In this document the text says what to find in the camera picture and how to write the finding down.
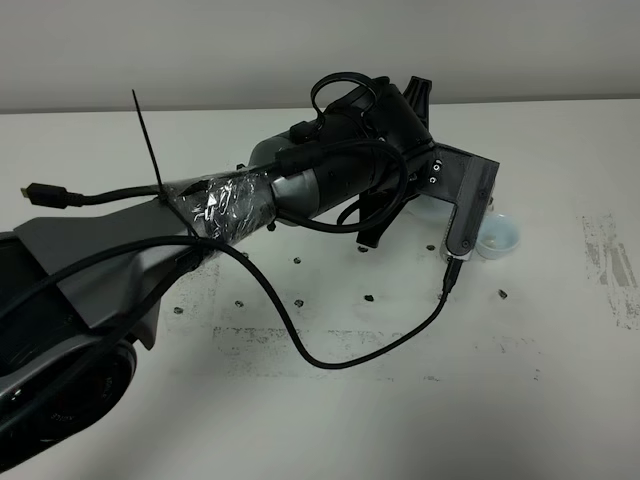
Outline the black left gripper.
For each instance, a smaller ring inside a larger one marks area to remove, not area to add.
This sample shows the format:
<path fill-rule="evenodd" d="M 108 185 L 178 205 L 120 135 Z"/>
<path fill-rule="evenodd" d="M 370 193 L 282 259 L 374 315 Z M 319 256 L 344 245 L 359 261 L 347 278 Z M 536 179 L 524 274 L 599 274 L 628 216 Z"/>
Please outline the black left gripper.
<path fill-rule="evenodd" d="M 417 196 L 417 177 L 434 148 L 428 131 L 431 82 L 413 77 L 408 90 L 400 92 L 387 77 L 351 74 L 349 81 L 357 85 L 349 93 L 349 113 L 357 138 L 394 148 L 407 170 L 402 187 L 400 167 L 386 149 L 356 146 L 349 151 L 350 184 L 358 197 L 354 207 L 359 212 L 356 241 L 375 248 L 405 205 Z"/>

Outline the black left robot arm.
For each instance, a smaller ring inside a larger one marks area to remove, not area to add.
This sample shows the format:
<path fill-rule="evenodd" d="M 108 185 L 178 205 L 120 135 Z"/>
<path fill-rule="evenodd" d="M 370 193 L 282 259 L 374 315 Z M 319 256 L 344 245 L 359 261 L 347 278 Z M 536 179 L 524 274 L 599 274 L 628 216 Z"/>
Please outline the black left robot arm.
<path fill-rule="evenodd" d="M 370 240 L 404 204 L 431 151 L 429 80 L 331 74 L 352 90 L 261 142 L 248 165 L 174 183 L 83 195 L 33 183 L 32 204 L 133 199 L 101 217 L 41 217 L 1 236 L 1 467 L 10 470 L 104 417 L 151 348 L 162 297 L 277 222 Z"/>

